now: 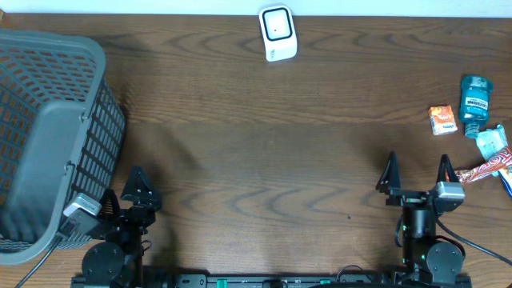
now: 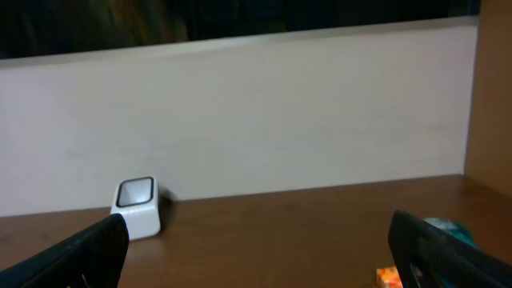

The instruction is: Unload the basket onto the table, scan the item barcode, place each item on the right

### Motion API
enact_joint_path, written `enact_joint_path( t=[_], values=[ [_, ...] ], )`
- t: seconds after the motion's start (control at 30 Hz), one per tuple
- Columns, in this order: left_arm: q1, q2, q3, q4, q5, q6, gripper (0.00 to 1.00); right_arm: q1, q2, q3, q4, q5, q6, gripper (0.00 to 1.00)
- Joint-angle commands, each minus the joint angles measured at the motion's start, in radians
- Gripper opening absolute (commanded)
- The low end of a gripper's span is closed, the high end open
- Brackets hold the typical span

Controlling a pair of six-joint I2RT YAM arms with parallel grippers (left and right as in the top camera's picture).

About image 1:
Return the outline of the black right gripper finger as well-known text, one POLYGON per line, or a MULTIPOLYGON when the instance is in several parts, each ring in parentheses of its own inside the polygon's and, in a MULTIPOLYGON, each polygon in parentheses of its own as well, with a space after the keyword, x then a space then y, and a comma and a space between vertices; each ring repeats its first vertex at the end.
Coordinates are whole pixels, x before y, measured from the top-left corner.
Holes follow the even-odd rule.
POLYGON ((375 189, 378 192, 391 192, 392 190, 401 189, 398 158, 395 152, 390 152, 386 168, 378 180, 375 189))
POLYGON ((441 156, 436 183, 439 182, 460 183, 447 154, 441 156))

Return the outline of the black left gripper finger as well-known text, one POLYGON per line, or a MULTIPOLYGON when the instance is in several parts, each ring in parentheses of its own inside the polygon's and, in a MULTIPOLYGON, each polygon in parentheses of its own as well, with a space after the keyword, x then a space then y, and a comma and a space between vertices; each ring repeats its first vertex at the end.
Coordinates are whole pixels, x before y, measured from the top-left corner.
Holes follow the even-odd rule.
POLYGON ((113 222, 120 215, 120 205, 118 203, 118 198, 114 190, 107 189, 100 201, 102 208, 98 213, 98 218, 107 221, 113 222))
POLYGON ((153 188, 149 178, 140 166, 133 166, 122 190, 121 200, 132 202, 151 211, 162 208, 162 196, 153 188))

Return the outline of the red brown snack bag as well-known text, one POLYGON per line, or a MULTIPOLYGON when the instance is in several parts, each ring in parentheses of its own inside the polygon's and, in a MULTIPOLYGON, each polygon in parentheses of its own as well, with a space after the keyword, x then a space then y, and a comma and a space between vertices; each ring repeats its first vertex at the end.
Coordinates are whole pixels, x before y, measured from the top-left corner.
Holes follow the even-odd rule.
POLYGON ((476 182, 501 170, 507 172, 511 167, 511 149, 508 146, 494 154, 487 162, 471 170, 456 170, 461 184, 476 182))

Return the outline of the orange snack packet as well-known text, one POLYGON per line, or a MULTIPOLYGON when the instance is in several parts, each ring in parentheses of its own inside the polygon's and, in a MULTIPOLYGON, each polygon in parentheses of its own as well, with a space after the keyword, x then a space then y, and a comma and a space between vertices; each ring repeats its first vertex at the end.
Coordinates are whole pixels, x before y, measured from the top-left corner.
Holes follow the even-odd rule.
POLYGON ((428 115, 433 135, 452 134, 458 130, 451 106, 432 106, 428 115))

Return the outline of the pale green wet wipes pack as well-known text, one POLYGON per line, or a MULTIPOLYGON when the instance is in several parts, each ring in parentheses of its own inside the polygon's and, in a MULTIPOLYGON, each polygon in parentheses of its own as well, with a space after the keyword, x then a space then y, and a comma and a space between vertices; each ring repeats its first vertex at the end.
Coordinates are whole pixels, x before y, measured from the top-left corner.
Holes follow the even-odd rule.
POLYGON ((483 132, 479 132, 476 143, 485 162, 487 162, 502 148, 509 146, 506 139, 505 128, 500 124, 498 124, 495 129, 488 129, 483 132))

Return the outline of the yellow snack bag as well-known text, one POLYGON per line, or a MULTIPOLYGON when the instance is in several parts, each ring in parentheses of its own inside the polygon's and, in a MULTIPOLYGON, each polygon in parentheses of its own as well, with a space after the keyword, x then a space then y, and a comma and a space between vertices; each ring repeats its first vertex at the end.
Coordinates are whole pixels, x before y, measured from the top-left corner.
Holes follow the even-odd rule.
POLYGON ((509 172, 508 168, 500 169, 499 171, 500 179, 502 180, 502 184, 505 188, 505 191, 512 198, 512 177, 511 172, 509 172))

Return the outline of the teal mouthwash bottle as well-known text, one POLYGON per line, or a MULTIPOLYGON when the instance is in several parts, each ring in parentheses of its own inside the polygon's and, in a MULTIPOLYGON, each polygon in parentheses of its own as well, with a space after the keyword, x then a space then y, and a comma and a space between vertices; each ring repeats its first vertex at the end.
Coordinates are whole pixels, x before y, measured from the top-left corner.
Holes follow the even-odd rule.
POLYGON ((467 75, 461 82, 459 120, 464 124, 464 135, 476 139, 489 119, 490 96, 494 84, 488 78, 467 75))

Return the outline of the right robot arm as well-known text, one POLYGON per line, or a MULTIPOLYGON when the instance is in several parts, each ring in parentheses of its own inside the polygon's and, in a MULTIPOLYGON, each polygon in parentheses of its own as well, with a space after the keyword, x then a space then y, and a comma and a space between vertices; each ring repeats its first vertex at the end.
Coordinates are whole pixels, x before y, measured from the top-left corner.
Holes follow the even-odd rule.
POLYGON ((464 202, 465 191, 444 154, 431 190, 401 188, 396 153, 389 155, 376 190, 387 196, 388 206, 402 208, 396 243, 402 247, 402 264, 382 273, 381 282, 402 287, 470 287, 462 275, 466 252, 462 245, 436 232, 437 220, 464 202))

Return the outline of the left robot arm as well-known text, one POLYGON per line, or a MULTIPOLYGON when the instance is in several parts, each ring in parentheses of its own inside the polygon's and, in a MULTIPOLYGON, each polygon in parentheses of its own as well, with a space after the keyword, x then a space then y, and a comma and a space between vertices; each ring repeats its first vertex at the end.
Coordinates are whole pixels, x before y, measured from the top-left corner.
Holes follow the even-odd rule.
POLYGON ((102 201, 110 208, 91 222, 92 237, 100 243, 90 248, 82 260, 82 274, 71 279, 76 287, 153 287, 169 285, 166 272, 144 266, 142 258, 152 243, 144 240, 147 228, 155 223, 162 208, 162 196, 153 188, 140 166, 130 172, 122 195, 107 190, 102 201))

